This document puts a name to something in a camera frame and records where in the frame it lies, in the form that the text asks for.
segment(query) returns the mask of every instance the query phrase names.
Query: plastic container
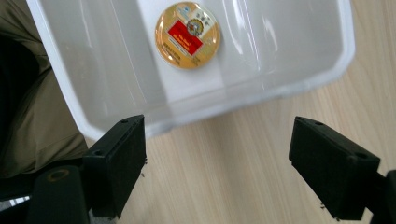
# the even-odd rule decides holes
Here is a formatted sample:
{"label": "plastic container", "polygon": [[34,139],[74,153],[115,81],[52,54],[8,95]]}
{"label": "plastic container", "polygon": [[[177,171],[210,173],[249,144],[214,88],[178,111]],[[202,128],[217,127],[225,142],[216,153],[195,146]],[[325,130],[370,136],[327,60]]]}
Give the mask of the plastic container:
{"label": "plastic container", "polygon": [[172,0],[28,0],[81,132],[99,139],[146,116],[147,137],[337,79],[355,43],[348,0],[200,0],[219,50],[193,70],[170,66],[154,30]]}

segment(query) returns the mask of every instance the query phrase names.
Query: black plastic bracket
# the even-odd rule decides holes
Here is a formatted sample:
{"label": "black plastic bracket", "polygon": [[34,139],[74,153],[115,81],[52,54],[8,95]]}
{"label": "black plastic bracket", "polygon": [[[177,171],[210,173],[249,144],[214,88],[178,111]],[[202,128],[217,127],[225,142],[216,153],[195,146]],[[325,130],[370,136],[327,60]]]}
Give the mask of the black plastic bracket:
{"label": "black plastic bracket", "polygon": [[84,179],[96,217],[121,216],[146,161],[143,116],[118,122],[83,157]]}
{"label": "black plastic bracket", "polygon": [[361,220],[368,207],[372,223],[392,223],[395,174],[380,175],[376,155],[321,122],[297,117],[289,159],[333,217]]}
{"label": "black plastic bracket", "polygon": [[77,166],[54,168],[35,181],[26,224],[36,223],[90,223]]}

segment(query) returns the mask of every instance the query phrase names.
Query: wood grain surface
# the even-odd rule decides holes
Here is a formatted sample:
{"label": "wood grain surface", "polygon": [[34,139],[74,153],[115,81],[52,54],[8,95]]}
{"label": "wood grain surface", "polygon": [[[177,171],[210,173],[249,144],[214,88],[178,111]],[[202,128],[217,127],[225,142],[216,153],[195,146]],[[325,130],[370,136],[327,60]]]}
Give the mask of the wood grain surface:
{"label": "wood grain surface", "polygon": [[119,223],[337,223],[288,159],[295,116],[372,151],[382,175],[396,169],[396,1],[352,7],[357,50],[342,78],[149,139]]}

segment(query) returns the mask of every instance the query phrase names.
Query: red rectangle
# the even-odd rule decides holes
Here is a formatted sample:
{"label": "red rectangle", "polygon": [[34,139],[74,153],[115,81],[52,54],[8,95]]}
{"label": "red rectangle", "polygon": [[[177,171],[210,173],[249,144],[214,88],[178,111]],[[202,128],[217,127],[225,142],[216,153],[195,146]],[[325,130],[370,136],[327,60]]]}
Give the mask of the red rectangle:
{"label": "red rectangle", "polygon": [[169,29],[168,34],[172,36],[190,55],[193,55],[198,48],[204,44],[198,37],[190,35],[186,25],[181,21],[177,21]]}

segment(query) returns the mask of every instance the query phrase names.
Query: gold coin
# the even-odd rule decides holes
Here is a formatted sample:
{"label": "gold coin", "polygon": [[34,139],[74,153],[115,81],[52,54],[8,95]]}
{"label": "gold coin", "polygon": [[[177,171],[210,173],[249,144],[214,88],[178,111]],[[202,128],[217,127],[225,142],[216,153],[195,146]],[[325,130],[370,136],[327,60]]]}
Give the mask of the gold coin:
{"label": "gold coin", "polygon": [[193,2],[177,3],[158,19],[155,41],[168,63],[178,68],[197,68],[216,54],[219,24],[206,8]]}

